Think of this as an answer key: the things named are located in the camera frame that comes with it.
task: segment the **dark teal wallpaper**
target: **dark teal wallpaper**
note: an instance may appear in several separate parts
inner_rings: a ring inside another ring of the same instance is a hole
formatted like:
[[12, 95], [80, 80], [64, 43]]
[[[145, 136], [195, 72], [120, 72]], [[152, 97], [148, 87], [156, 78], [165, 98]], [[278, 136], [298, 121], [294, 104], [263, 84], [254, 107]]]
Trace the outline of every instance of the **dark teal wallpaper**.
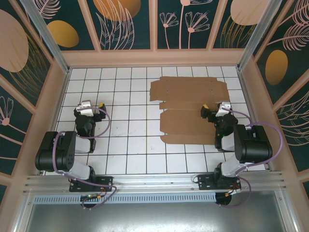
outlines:
[[299, 172], [309, 168], [309, 82], [278, 111], [286, 141]]
[[296, 0], [257, 61], [273, 103], [309, 68], [308, 42], [308, 1]]
[[217, 6], [217, 0], [158, 0], [158, 49], [206, 48]]
[[33, 1], [60, 50], [94, 50], [77, 0]]
[[2, 199], [4, 197], [5, 191], [6, 191], [6, 186], [0, 185], [0, 205], [1, 205]]
[[150, 49], [148, 0], [88, 0], [102, 50]]
[[264, 42], [265, 37], [268, 35], [270, 29], [272, 28], [272, 26], [273, 26], [274, 23], [276, 22], [276, 20], [277, 20], [279, 14], [280, 14], [280, 12], [282, 11], [282, 8], [283, 8], [284, 5], [286, 4], [286, 1], [287, 1], [287, 0], [282, 0], [279, 9], [277, 10], [275, 16], [272, 18], [272, 20], [271, 20], [271, 22], [270, 22], [270, 24], [269, 24], [269, 26], [268, 26], [266, 32], [264, 33], [263, 37], [261, 38], [261, 41], [259, 42], [259, 44], [257, 45], [256, 49], [255, 49], [254, 52], [253, 52], [253, 55], [254, 55], [254, 56], [256, 55], [256, 53], [258, 52], [258, 50], [260, 49], [262, 43]]
[[31, 117], [32, 113], [0, 87], [0, 172], [12, 174]]
[[213, 48], [244, 48], [259, 22], [267, 1], [228, 0]]
[[8, 1], [0, 21], [0, 74], [35, 106], [50, 63]]

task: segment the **metal bar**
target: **metal bar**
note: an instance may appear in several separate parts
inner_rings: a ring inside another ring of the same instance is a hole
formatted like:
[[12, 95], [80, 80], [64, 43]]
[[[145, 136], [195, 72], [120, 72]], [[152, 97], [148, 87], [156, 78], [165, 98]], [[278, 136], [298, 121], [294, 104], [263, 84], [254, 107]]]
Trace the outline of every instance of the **metal bar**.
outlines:
[[46, 45], [48, 46], [49, 50], [59, 63], [61, 69], [67, 73], [68, 72], [68, 65], [60, 51], [60, 48], [56, 44], [52, 34], [50, 33], [49, 29], [47, 28], [46, 23], [44, 22], [43, 18], [41, 17], [34, 1], [29, 0], [20, 0], [23, 4], [27, 14], [31, 18], [34, 26], [39, 31], [40, 35], [44, 39]]
[[264, 33], [266, 32], [268, 26], [270, 25], [273, 16], [280, 7], [282, 0], [273, 0], [269, 1], [267, 8], [265, 9], [260, 22], [255, 27], [252, 36], [250, 37], [245, 50], [239, 60], [239, 70], [242, 70], [246, 67], [249, 59], [251, 58], [254, 50], [259, 44], [260, 40], [263, 38]]

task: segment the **cable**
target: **cable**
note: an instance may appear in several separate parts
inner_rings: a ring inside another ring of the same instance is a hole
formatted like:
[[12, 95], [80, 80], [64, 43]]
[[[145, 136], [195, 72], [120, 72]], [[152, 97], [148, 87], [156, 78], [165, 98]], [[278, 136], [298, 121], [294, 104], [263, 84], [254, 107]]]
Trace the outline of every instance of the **cable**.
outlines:
[[[111, 124], [111, 117], [108, 115], [108, 113], [107, 113], [106, 111], [100, 109], [100, 108], [88, 107], [88, 108], [85, 108], [85, 109], [95, 109], [95, 110], [99, 110], [99, 111], [105, 113], [105, 115], [106, 115], [107, 118], [108, 118], [108, 122], [109, 122], [109, 123], [108, 123], [108, 126], [107, 126], [107, 128], [105, 129], [105, 131], [103, 131], [101, 134], [96, 135], [96, 136], [93, 136], [93, 137], [81, 137], [81, 138], [86, 138], [86, 139], [89, 139], [89, 138], [97, 138], [97, 137], [101, 136], [102, 134], [104, 134], [104, 133], [108, 130], [108, 128], [109, 128], [109, 126], [110, 126], [110, 124]], [[114, 188], [114, 191], [113, 191], [105, 200], [103, 200], [103, 201], [102, 201], [101, 203], [99, 203], [99, 204], [96, 204], [96, 205], [93, 206], [92, 208], [86, 208], [86, 207], [84, 207], [84, 204], [83, 204], [84, 201], [82, 202], [82, 206], [83, 206], [84, 209], [88, 209], [88, 210], [96, 209], [96, 208], [100, 207], [101, 205], [103, 205], [105, 202], [107, 202], [107, 201], [116, 193], [117, 187], [114, 186], [114, 185], [109, 186], [109, 185], [100, 185], [100, 184], [91, 183], [91, 182], [88, 182], [88, 181], [85, 181], [85, 180], [82, 180], [82, 179], [79, 179], [79, 178], [75, 178], [74, 176], [70, 176], [70, 175], [68, 175], [68, 174], [66, 174], [66, 173], [64, 173], [64, 172], [61, 173], [60, 171], [58, 171], [57, 166], [56, 166], [56, 146], [57, 146], [57, 141], [58, 141], [58, 139], [59, 139], [59, 136], [60, 136], [62, 133], [65, 133], [65, 131], [59, 132], [59, 133], [56, 135], [55, 140], [54, 140], [54, 145], [53, 145], [53, 156], [52, 156], [54, 171], [55, 171], [57, 174], [61, 174], [61, 175], [65, 176], [65, 177], [67, 177], [67, 178], [72, 178], [72, 179], [74, 179], [74, 180], [77, 180], [77, 181], [79, 181], [79, 182], [82, 182], [82, 183], [85, 183], [85, 184], [88, 184], [88, 185], [97, 186], [97, 187], [105, 187], [105, 188]]]
[[242, 112], [235, 111], [235, 110], [229, 110], [229, 109], [225, 109], [225, 108], [221, 108], [221, 109], [226, 110], [226, 111], [229, 111], [229, 112], [232, 112], [232, 113], [244, 115], [244, 116], [246, 116], [246, 117], [249, 119], [250, 123], [252, 123], [252, 119], [251, 119], [248, 115], [246, 115], [246, 114], [244, 114], [244, 113], [242, 113]]
[[269, 163], [271, 161], [273, 161], [278, 155], [279, 153], [281, 152], [282, 150], [282, 147], [283, 147], [283, 135], [281, 133], [281, 131], [275, 127], [273, 124], [269, 123], [269, 122], [254, 122], [254, 123], [251, 123], [249, 125], [247, 125], [247, 127], [252, 127], [254, 125], [267, 125], [267, 126], [270, 126], [272, 127], [273, 129], [275, 129], [275, 131], [278, 133], [279, 135], [279, 138], [280, 138], [280, 145], [279, 145], [279, 149], [277, 151], [277, 153], [272, 156], [271, 158], [265, 160], [265, 161], [262, 161], [262, 162], [259, 162], [259, 163], [253, 163], [253, 164], [248, 164], [247, 166], [243, 166], [241, 167], [240, 169], [238, 169], [235, 174], [237, 175], [238, 173], [240, 173], [242, 170], [246, 169], [246, 168], [249, 168], [249, 167], [253, 167], [253, 166], [257, 166], [257, 165], [260, 165], [260, 164], [265, 164], [265, 163]]
[[249, 183], [249, 181], [248, 180], [246, 180], [245, 178], [242, 178], [242, 177], [238, 177], [239, 179], [241, 179], [241, 180], [243, 180], [243, 181], [245, 181], [245, 182], [247, 182], [247, 184], [248, 184], [248, 186], [249, 186], [249, 195], [248, 195], [248, 198], [243, 202], [243, 203], [240, 203], [240, 204], [236, 204], [236, 205], [223, 205], [223, 204], [220, 204], [219, 206], [221, 207], [224, 207], [224, 208], [238, 208], [238, 207], [241, 207], [241, 206], [243, 206], [245, 203], [247, 203], [248, 202], [248, 200], [250, 199], [250, 197], [251, 197], [251, 193], [252, 193], [252, 189], [251, 189], [251, 185], [250, 185], [250, 183]]

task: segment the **cardboard sheet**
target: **cardboard sheet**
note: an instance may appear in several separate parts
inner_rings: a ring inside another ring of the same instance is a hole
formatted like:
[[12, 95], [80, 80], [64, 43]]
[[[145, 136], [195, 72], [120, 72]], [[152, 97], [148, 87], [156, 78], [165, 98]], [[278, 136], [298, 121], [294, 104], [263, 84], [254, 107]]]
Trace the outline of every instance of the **cardboard sheet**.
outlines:
[[203, 104], [217, 110], [218, 102], [229, 101], [226, 83], [214, 77], [161, 77], [151, 83], [150, 101], [161, 100], [160, 130], [167, 144], [213, 145], [214, 124], [200, 116]]

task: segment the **white tile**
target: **white tile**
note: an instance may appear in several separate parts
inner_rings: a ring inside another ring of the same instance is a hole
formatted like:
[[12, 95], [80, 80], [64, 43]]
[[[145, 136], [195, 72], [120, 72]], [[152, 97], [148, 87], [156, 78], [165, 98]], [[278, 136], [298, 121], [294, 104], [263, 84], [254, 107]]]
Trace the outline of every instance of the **white tile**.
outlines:
[[74, 159], [79, 161], [80, 163], [82, 163], [84, 165], [87, 165], [88, 156], [75, 156]]
[[223, 77], [220, 66], [209, 66], [207, 67], [207, 72], [210, 77]]
[[84, 80], [87, 69], [72, 69], [70, 80]]
[[129, 121], [112, 121], [111, 137], [127, 136]]
[[147, 79], [147, 91], [150, 91], [150, 87], [153, 81], [158, 81], [159, 79]]
[[214, 145], [204, 145], [205, 153], [218, 152], [218, 150], [214, 147]]
[[227, 89], [241, 89], [238, 77], [226, 78]]
[[81, 102], [85, 100], [90, 100], [92, 106], [97, 105], [98, 93], [82, 93]]
[[82, 93], [66, 93], [63, 106], [77, 106], [80, 103]]
[[246, 103], [242, 90], [229, 90], [231, 103]]
[[116, 79], [131, 79], [132, 68], [117, 68]]
[[126, 156], [108, 156], [106, 174], [126, 174]]
[[160, 131], [160, 120], [148, 120], [147, 121], [147, 136], [164, 135]]
[[129, 136], [146, 136], [146, 120], [130, 120]]
[[[108, 126], [107, 119], [105, 121], [97, 122], [96, 123], [96, 129], [95, 129], [95, 135], [101, 134], [103, 131], [105, 131], [107, 126]], [[107, 129], [107, 131], [104, 134], [102, 134], [100, 137], [109, 137], [110, 136], [110, 130], [111, 130], [111, 128], [109, 127]]]
[[166, 144], [166, 153], [184, 153], [184, 145]]
[[146, 91], [146, 79], [132, 80], [131, 91]]
[[129, 106], [114, 106], [112, 109], [112, 120], [128, 120]]
[[165, 143], [160, 136], [147, 137], [147, 154], [165, 154]]
[[128, 154], [146, 154], [146, 137], [129, 137]]
[[147, 105], [147, 119], [160, 119], [162, 112], [158, 105]]
[[131, 105], [145, 105], [146, 92], [131, 92]]
[[87, 69], [86, 79], [88, 80], [97, 80], [101, 77], [102, 69]]
[[114, 92], [115, 80], [101, 80], [99, 92]]
[[205, 156], [208, 172], [213, 172], [219, 163], [225, 162], [223, 153], [205, 153]]
[[126, 155], [127, 137], [111, 137], [109, 155]]
[[[247, 107], [246, 103], [234, 103], [234, 104], [232, 104], [232, 110], [242, 112], [242, 113], [249, 116], [249, 111], [248, 111], [248, 107]], [[237, 114], [237, 113], [234, 113], [234, 116], [236, 118], [246, 117], [244, 115]]]
[[69, 81], [67, 93], [81, 93], [83, 91], [84, 81]]
[[130, 106], [130, 120], [146, 119], [146, 105]]
[[160, 78], [162, 76], [161, 67], [148, 67], [147, 78]]
[[114, 93], [98, 93], [98, 103], [103, 102], [105, 105], [112, 105]]
[[177, 67], [178, 76], [192, 76], [191, 67]]
[[237, 77], [236, 68], [234, 66], [222, 67], [224, 77]]
[[96, 138], [96, 148], [89, 155], [107, 155], [109, 138]]
[[166, 155], [147, 155], [147, 173], [166, 173]]
[[115, 92], [130, 91], [131, 80], [116, 80]]
[[146, 78], [146, 68], [132, 68], [132, 79], [143, 79]]
[[75, 121], [74, 109], [76, 107], [62, 107], [59, 121]]
[[186, 153], [204, 153], [204, 146], [203, 145], [194, 145], [194, 144], [186, 144], [185, 145], [185, 152]]
[[114, 105], [129, 105], [130, 92], [115, 92]]
[[223, 77], [217, 77], [217, 81], [225, 82]]
[[88, 166], [93, 167], [96, 174], [105, 175], [107, 156], [89, 156]]
[[168, 173], [186, 173], [185, 154], [167, 154]]
[[162, 76], [177, 76], [176, 67], [162, 67]]
[[159, 105], [162, 101], [150, 101], [150, 92], [147, 92], [147, 105]]
[[194, 77], [208, 76], [206, 67], [192, 67], [192, 72]]
[[233, 155], [235, 155], [234, 152], [225, 152], [225, 153], [224, 153], [225, 160], [228, 160], [228, 159], [231, 158]]
[[74, 131], [75, 122], [58, 122], [57, 131]]
[[127, 174], [146, 174], [146, 155], [127, 156]]
[[186, 154], [189, 173], [207, 172], [204, 153]]
[[115, 79], [115, 78], [116, 78], [116, 68], [102, 69], [101, 79]]
[[265, 171], [265, 166], [263, 164], [249, 167], [248, 171]]
[[250, 124], [250, 121], [249, 119], [247, 119], [246, 117], [245, 118], [238, 118], [238, 124], [241, 124], [241, 125], [249, 125]]
[[99, 80], [85, 80], [83, 92], [97, 92]]

